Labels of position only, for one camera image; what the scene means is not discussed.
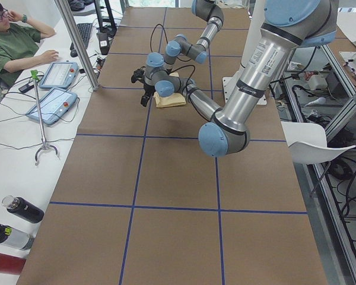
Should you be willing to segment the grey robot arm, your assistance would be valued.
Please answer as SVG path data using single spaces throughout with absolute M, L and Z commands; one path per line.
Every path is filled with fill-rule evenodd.
M 178 56 L 183 55 L 199 64 L 206 61 L 208 49 L 215 35 L 224 25 L 224 14 L 215 1 L 193 1 L 192 14 L 206 22 L 202 34 L 191 42 L 184 34 L 177 34 L 165 48 L 164 64 L 169 68 L 174 65 Z
M 180 34 L 168 42 L 164 54 L 150 53 L 143 83 L 161 97 L 180 93 L 206 119 L 198 134 L 204 153 L 212 157 L 237 153 L 249 144 L 248 117 L 290 52 L 325 45 L 335 38 L 338 5 L 338 1 L 266 1 L 261 38 L 226 104 L 219 106 L 194 80 L 171 74 L 180 55 L 203 63 L 211 41 L 224 24 L 224 14 L 214 1 L 193 1 L 192 13 L 206 21 L 201 38 L 191 44 Z

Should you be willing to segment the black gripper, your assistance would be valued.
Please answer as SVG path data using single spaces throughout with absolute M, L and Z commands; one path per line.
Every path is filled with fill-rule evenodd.
M 153 85 L 146 83 L 146 81 L 144 81 L 143 85 L 144 85 L 145 93 L 141 97 L 141 105 L 147 106 L 151 96 L 155 93 L 155 87 Z

